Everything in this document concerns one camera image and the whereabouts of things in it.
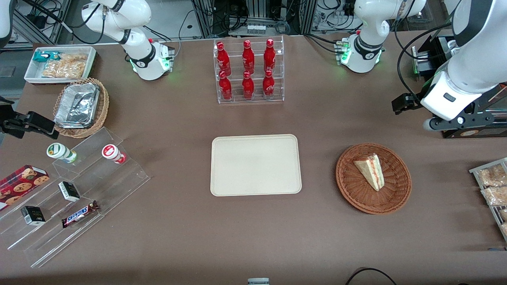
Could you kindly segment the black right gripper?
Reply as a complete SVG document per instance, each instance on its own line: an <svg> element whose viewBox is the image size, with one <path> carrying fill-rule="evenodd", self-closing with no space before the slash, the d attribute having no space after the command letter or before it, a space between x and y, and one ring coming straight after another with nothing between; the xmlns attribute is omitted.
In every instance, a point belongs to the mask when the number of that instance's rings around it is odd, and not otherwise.
<svg viewBox="0 0 507 285"><path fill-rule="evenodd" d="M26 115L20 114L18 112L2 112L0 114L0 123L2 133L6 135L11 135L18 139L22 139L24 136L24 119Z"/></svg>

